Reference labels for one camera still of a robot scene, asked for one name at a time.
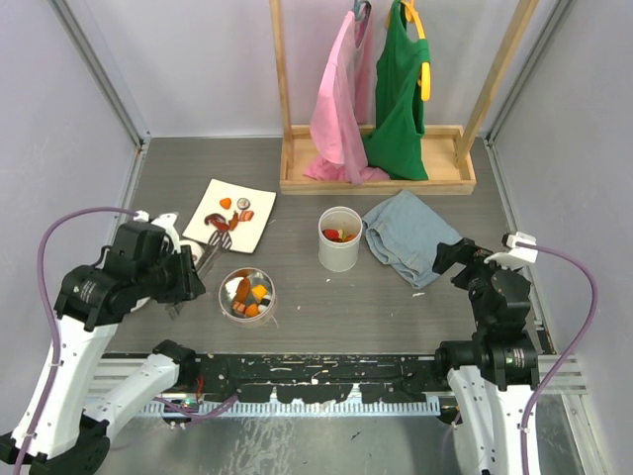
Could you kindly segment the metal tongs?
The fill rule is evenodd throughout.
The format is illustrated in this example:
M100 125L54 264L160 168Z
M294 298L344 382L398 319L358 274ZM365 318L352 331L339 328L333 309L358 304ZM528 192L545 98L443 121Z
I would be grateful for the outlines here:
M196 263L198 277L203 280L211 271L215 261L232 246L229 232L214 231Z

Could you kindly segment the pink metal bowl container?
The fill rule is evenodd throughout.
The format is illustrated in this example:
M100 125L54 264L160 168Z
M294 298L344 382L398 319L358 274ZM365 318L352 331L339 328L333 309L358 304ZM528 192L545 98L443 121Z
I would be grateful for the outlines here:
M243 267L221 283L218 301L222 314L244 328L257 328L275 321L278 298L275 285L264 271Z

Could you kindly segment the blue denim shorts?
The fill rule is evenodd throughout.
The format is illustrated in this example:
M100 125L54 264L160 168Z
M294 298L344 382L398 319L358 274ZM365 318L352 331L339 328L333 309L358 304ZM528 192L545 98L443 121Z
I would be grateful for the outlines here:
M407 190L379 203L362 218L372 254L414 289L439 275L432 270L437 246L459 242L460 234Z

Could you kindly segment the tall white cylinder container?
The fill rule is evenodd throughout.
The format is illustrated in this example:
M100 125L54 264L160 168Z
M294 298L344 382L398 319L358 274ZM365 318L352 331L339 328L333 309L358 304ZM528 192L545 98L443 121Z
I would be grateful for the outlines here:
M324 229L343 229L347 233L357 233L355 240L336 243L327 240L321 233ZM325 210L317 224L319 245L318 258L321 265L332 272L350 270L357 262L363 223L352 209L336 206Z

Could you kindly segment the orange food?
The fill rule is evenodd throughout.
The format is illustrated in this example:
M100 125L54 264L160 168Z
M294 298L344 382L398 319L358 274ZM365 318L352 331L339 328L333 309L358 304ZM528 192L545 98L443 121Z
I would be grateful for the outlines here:
M356 239L357 233L347 233L343 229L324 229L322 235L329 241L336 243L350 242Z

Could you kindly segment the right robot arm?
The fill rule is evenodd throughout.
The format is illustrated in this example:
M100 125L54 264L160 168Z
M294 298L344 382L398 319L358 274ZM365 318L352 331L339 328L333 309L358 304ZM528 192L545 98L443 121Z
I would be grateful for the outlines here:
M452 265L452 278L467 292L476 330L468 340L441 342L433 375L452 390L461 421L453 426L459 469L464 474L538 474L535 412L525 408L540 382L538 354L525 328L531 306L530 283L520 269L535 262L534 237L508 234L502 252L492 252L463 238L437 247L432 269Z

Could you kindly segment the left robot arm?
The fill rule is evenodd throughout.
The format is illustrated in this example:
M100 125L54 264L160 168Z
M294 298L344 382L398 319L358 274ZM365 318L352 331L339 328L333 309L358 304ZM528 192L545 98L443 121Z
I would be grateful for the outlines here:
M145 404L167 389L195 386L195 351L165 340L107 396L85 403L106 346L138 301L179 304L206 291L174 220L120 225L102 249L102 266L80 265L63 278L45 367L19 424L1 437L3 462L28 464L33 474L93 474Z

